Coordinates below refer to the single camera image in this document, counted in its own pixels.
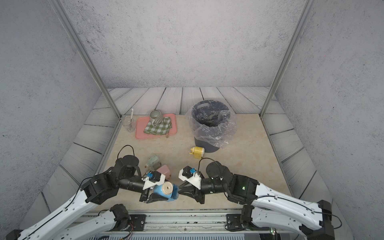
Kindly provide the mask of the blue pencil sharpener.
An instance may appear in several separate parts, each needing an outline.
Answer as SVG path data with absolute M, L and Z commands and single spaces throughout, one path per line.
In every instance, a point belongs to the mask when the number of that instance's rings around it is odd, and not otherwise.
M 154 187 L 154 193 L 167 199 L 167 202 L 177 200 L 179 197 L 179 186 L 171 182 L 164 182 L 161 186 Z

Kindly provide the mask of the pink pencil sharpener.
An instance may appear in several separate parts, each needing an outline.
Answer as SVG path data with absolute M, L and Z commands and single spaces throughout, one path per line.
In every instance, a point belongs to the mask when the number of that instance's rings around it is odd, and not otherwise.
M 172 176 L 171 170 L 167 165 L 162 165 L 160 168 L 157 169 L 157 172 L 165 175 L 166 180 L 168 180 Z

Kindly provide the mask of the green white pencil sharpener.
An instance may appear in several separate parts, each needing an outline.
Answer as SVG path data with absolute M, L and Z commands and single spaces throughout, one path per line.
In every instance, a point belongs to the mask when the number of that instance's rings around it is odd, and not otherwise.
M 157 155 L 152 155 L 146 165 L 145 168 L 148 169 L 149 171 L 156 171 L 162 166 L 162 163 L 160 161 L 160 158 Z

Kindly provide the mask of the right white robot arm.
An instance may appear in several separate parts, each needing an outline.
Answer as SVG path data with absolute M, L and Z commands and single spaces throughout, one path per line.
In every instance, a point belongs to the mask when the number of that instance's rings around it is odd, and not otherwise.
M 179 194 L 204 204 L 205 196 L 223 193 L 232 203 L 243 206 L 240 224 L 245 229 L 272 228 L 297 233 L 308 240 L 334 240 L 331 203 L 296 199 L 269 188 L 247 176 L 233 174 L 228 167 L 212 161 L 207 177 L 190 166 L 179 172 L 183 181 Z

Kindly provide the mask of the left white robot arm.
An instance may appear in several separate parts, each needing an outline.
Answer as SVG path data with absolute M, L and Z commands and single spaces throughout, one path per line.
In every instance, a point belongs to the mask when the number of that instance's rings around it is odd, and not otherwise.
M 140 202 L 149 204 L 168 201 L 155 189 L 172 191 L 173 185 L 159 172 L 141 175 L 139 159 L 134 155 L 118 158 L 113 167 L 101 174 L 87 178 L 68 202 L 57 208 L 38 223 L 25 230 L 13 230 L 8 240 L 85 240 L 98 233 L 113 231 L 138 231 L 140 226 L 129 215 L 126 207 L 117 204 L 93 220 L 72 227 L 71 224 L 88 211 L 117 195 L 120 189 L 141 193 Z

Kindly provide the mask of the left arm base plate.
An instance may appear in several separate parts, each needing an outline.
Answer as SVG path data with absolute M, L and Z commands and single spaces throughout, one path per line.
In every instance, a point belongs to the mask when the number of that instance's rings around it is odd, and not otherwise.
M 125 232 L 142 232 L 145 227 L 147 215 L 145 214 L 134 214 L 129 215 L 121 221 L 120 231 Z

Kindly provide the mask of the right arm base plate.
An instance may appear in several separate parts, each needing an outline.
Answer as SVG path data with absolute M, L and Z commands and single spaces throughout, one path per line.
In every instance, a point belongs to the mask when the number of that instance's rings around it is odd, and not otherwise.
M 241 214 L 227 214 L 225 229 L 229 232 L 249 231 L 249 226 Z

